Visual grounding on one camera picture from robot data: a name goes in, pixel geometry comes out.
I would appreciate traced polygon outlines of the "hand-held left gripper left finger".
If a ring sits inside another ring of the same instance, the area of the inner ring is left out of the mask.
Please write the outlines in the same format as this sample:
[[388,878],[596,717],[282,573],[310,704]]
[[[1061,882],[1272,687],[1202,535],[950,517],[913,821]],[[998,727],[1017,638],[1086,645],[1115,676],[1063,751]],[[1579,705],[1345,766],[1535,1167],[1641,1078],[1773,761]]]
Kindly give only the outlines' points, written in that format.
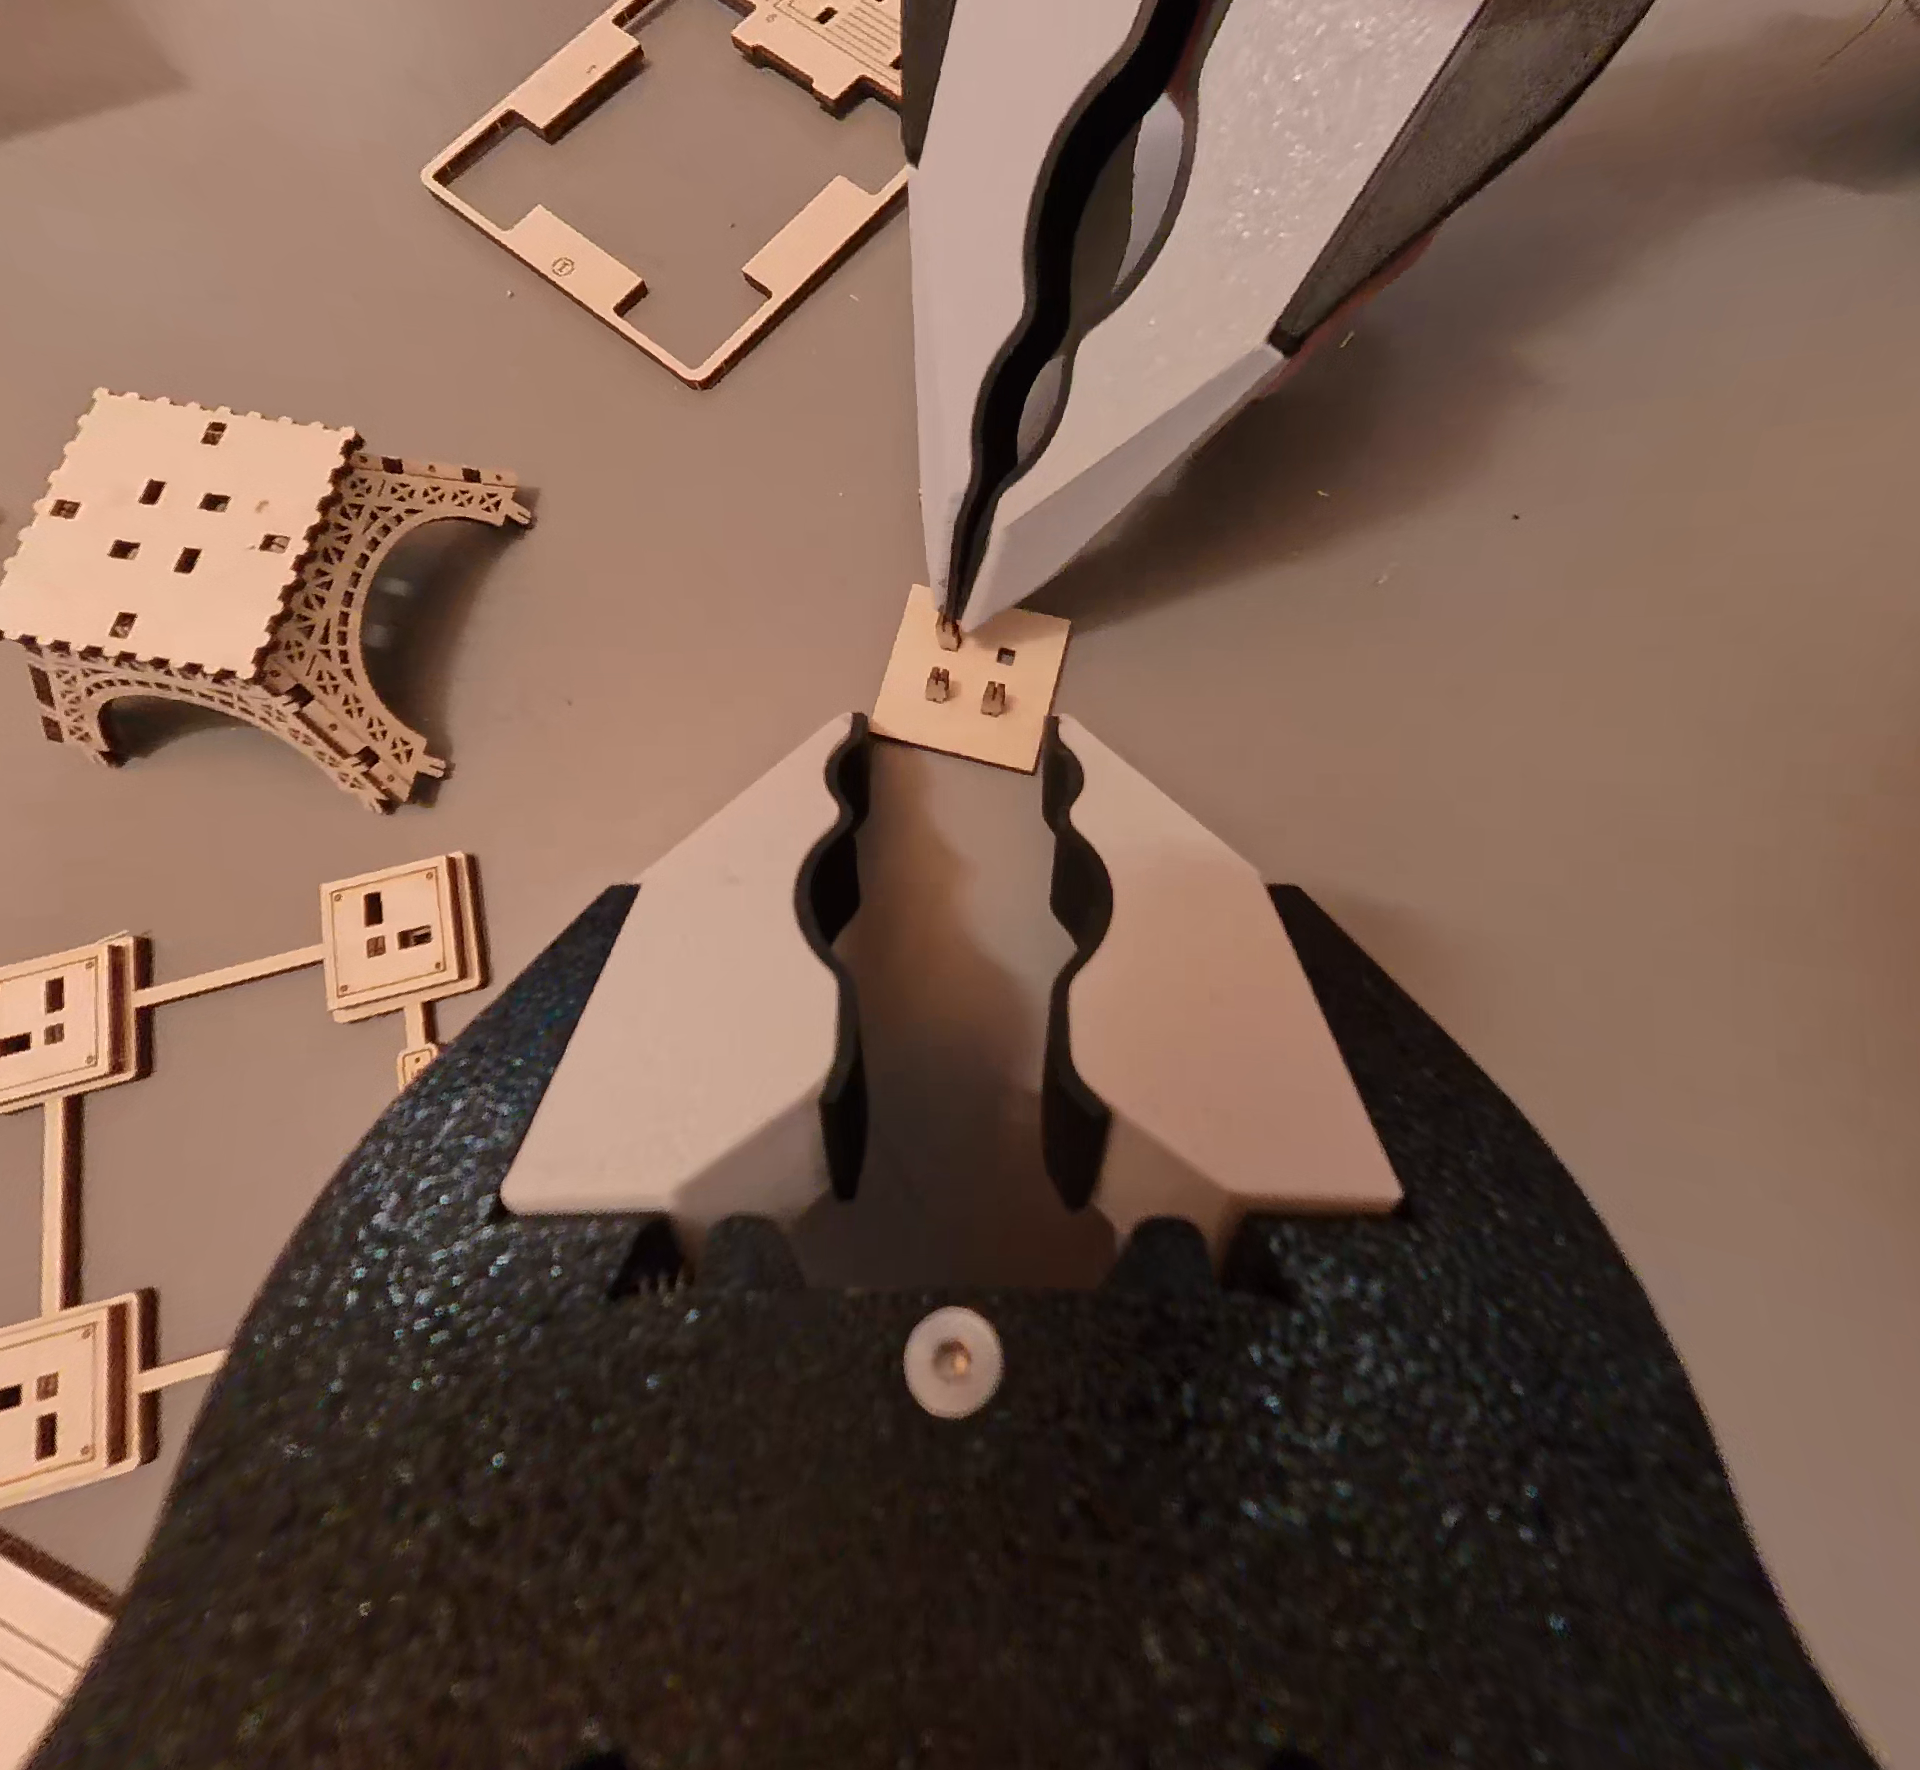
[[501,1186],[522,1215],[778,1226],[856,1196],[868,1095],[836,944],[871,739],[839,713],[640,877]]

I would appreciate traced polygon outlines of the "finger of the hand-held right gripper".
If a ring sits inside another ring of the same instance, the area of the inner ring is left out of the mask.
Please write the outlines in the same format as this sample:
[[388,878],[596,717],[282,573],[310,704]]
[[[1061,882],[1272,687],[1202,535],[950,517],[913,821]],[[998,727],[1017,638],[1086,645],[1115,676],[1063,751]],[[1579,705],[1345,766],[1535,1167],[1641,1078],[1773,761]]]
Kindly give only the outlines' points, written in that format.
[[983,557],[1034,384],[1067,342],[1094,184],[1195,0],[952,0],[909,179],[919,495],[941,616],[988,616]]
[[1485,1],[1224,1],[1164,235],[998,494],[966,629],[1048,583],[1279,376],[1282,312]]

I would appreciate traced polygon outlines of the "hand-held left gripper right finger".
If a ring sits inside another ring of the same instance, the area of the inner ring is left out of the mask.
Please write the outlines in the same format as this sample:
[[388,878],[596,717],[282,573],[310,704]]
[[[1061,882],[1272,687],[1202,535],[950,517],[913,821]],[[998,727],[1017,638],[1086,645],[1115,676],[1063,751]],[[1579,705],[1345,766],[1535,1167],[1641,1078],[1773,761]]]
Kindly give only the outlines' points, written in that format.
[[1265,881],[1069,715],[1048,719],[1044,1168],[1115,1239],[1386,1215],[1404,1186]]

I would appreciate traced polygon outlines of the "small square wooden plate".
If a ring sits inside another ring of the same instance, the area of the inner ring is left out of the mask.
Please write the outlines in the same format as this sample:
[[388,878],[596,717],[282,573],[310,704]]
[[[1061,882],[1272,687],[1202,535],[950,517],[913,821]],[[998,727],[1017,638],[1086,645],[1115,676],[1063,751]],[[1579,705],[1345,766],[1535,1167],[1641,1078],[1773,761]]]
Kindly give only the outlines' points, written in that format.
[[[947,753],[982,765],[1030,772],[1067,648],[1067,622],[1009,608],[976,630],[962,630],[957,650],[935,637],[938,605],[925,585],[906,592],[900,629],[870,713],[871,733],[894,743]],[[928,667],[947,667],[952,698],[923,698]],[[987,682],[1005,682],[1009,708],[998,717],[977,710]]]

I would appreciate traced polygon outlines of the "punched-out wooden parts sheet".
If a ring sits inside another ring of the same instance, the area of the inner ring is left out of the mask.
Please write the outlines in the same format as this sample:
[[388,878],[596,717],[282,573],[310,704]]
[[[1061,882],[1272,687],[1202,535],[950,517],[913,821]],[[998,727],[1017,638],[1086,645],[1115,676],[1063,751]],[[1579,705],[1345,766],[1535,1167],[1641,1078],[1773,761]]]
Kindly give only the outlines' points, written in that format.
[[[882,104],[896,117],[905,114],[905,0],[711,1],[735,14],[730,37],[737,54],[800,88],[831,119],[843,119],[857,104]],[[467,126],[422,170],[420,179],[438,202],[624,342],[682,385],[703,390],[719,382],[905,205],[909,168],[898,168],[874,190],[843,173],[829,177],[745,259],[742,282],[756,301],[737,328],[697,359],[673,353],[632,323],[645,280],[572,223],[546,205],[531,205],[516,223],[498,225],[456,192],[456,179],[509,134],[527,133],[554,145],[609,101],[641,69],[641,22],[669,4],[612,0],[479,123]]]

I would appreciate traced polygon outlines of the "wooden lattice tower base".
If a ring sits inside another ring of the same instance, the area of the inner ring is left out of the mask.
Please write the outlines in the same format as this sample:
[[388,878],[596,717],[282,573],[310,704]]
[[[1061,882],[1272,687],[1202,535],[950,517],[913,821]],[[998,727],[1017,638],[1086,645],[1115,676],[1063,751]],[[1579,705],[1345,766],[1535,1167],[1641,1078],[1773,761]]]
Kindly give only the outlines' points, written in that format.
[[533,514],[505,471],[98,390],[3,564],[3,638],[52,745],[113,766],[113,705],[185,702],[263,727],[387,814],[447,765],[375,690],[367,602],[388,550],[443,520]]

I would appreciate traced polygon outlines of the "wooden sheet with arch parts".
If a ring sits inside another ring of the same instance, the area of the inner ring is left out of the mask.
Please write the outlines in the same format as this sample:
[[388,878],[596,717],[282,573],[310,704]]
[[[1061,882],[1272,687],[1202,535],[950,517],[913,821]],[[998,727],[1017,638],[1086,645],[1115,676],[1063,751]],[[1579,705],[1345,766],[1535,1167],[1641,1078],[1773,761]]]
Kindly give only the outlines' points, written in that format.
[[1,1766],[24,1766],[102,1646],[113,1592],[1,1534]]

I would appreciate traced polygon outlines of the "wooden four-pad square frame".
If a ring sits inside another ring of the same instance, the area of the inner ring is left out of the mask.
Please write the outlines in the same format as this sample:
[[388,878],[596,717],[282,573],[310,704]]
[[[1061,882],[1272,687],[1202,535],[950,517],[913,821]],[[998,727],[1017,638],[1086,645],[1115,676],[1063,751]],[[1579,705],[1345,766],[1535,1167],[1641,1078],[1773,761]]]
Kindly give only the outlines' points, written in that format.
[[332,1022],[398,1017],[403,1089],[433,1062],[438,1005],[483,988],[479,872],[464,853],[320,886],[320,936],[157,982],[151,942],[113,934],[1,971],[1,1111],[41,1120],[38,1313],[1,1327],[1,1505],[70,1495],[157,1456],[165,1392],[225,1349],[165,1361],[157,1296],[83,1296],[83,1104],[153,1068],[162,1007],[314,971]]

